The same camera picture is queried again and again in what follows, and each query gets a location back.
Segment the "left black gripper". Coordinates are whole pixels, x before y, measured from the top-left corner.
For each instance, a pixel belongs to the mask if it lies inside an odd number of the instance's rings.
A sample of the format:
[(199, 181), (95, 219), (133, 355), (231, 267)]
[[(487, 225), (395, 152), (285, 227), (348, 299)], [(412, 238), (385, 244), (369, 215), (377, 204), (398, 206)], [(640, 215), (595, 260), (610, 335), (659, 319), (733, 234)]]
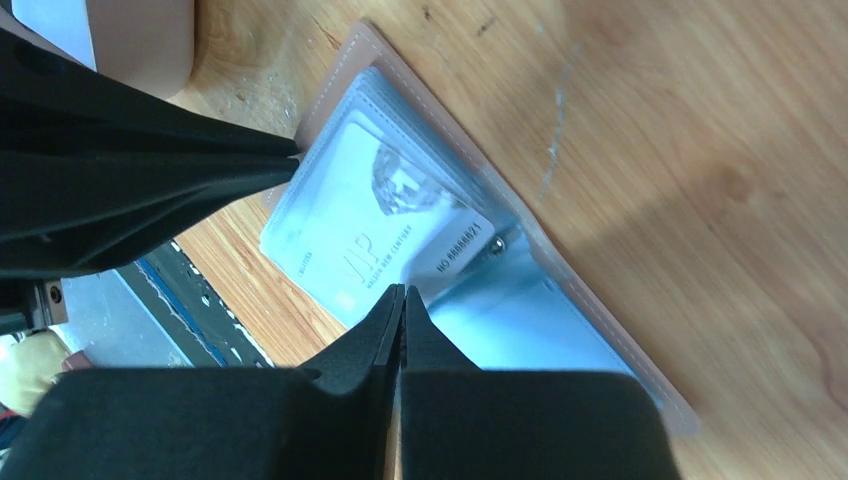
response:
[[(217, 210), (283, 184), (294, 158), (244, 154), (1, 155), (1, 276), (128, 264)], [(2, 280), (1, 334), (66, 323), (59, 279)]]

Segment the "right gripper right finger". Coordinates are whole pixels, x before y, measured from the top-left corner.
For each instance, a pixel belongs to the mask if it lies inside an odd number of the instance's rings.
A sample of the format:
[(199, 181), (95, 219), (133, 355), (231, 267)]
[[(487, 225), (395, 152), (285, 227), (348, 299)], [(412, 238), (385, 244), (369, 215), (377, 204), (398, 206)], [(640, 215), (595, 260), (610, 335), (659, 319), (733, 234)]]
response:
[(676, 479), (660, 414), (612, 372), (476, 367), (406, 293), (400, 373), (407, 479)]

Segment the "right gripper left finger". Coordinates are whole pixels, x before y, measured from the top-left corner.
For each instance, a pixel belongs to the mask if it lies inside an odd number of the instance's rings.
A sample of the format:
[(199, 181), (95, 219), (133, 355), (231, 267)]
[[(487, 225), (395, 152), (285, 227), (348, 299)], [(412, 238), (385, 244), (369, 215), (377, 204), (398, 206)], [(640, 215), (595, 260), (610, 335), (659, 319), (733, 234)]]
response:
[(405, 289), (298, 367), (78, 370), (5, 479), (387, 479)]

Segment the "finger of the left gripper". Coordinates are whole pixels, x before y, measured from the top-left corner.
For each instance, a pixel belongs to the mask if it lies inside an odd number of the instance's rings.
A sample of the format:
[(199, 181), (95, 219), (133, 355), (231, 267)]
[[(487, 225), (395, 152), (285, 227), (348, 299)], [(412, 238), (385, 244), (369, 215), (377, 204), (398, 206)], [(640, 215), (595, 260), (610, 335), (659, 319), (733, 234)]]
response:
[(298, 153), (288, 138), (192, 113), (1, 33), (1, 147), (85, 152)]

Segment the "silver white credit card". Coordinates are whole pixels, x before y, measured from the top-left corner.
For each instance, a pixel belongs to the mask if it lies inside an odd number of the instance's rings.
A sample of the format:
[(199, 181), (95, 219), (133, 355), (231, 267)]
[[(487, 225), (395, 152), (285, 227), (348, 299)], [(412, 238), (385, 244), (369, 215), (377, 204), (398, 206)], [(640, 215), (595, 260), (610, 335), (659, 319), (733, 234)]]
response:
[(391, 284), (446, 287), (494, 225), (363, 126), (312, 149), (260, 235), (260, 248), (342, 324)]

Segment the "pink leather card holder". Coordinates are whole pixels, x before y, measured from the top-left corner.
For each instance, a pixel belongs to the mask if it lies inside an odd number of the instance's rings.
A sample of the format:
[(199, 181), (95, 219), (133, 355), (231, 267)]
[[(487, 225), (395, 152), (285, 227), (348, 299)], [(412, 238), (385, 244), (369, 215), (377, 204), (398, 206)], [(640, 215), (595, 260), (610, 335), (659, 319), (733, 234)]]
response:
[[(295, 135), (304, 159), (346, 122), (434, 176), (494, 235), (444, 288), (416, 287), (434, 324), (477, 366), (616, 372), (638, 380), (669, 432), (697, 431), (694, 409), (557, 251), (529, 207), (369, 22), (342, 44)], [(291, 181), (271, 189), (277, 207)]]

